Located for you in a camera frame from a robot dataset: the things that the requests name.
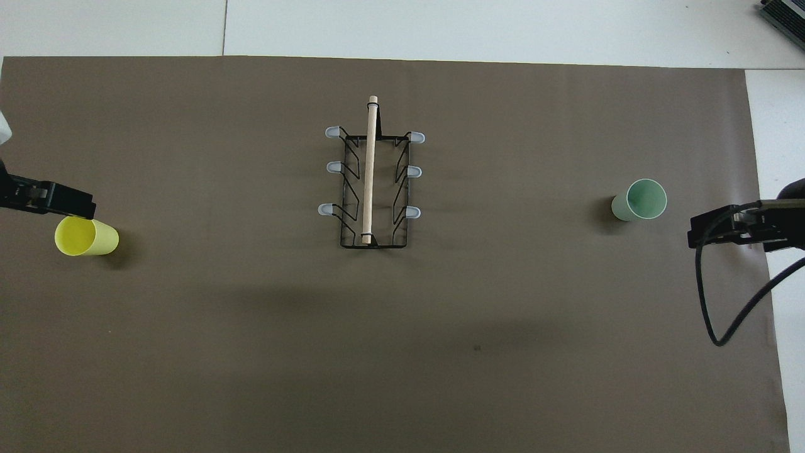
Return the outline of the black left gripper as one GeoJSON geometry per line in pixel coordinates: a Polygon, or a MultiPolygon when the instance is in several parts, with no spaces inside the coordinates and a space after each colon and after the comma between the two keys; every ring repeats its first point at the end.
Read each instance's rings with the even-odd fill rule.
{"type": "MultiPolygon", "coordinates": [[[[1,160],[1,206],[12,210],[38,211],[34,205],[38,185],[36,180],[17,177],[6,169],[1,160]]],[[[41,181],[42,195],[38,198],[38,206],[48,214],[59,214],[67,217],[78,217],[92,220],[97,205],[93,195],[64,184],[41,181]]]]}

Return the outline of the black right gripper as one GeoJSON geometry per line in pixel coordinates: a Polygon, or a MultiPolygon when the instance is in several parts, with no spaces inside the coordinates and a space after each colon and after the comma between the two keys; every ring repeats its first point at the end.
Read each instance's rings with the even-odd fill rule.
{"type": "MultiPolygon", "coordinates": [[[[783,249],[804,249],[804,180],[799,179],[785,186],[776,199],[748,203],[745,216],[748,220],[742,244],[761,243],[765,252],[783,249]]],[[[696,249],[704,243],[728,243],[741,236],[741,224],[735,214],[721,219],[710,233],[706,230],[719,216],[730,212],[735,206],[723,206],[696,215],[689,220],[688,247],[696,249]]]]}

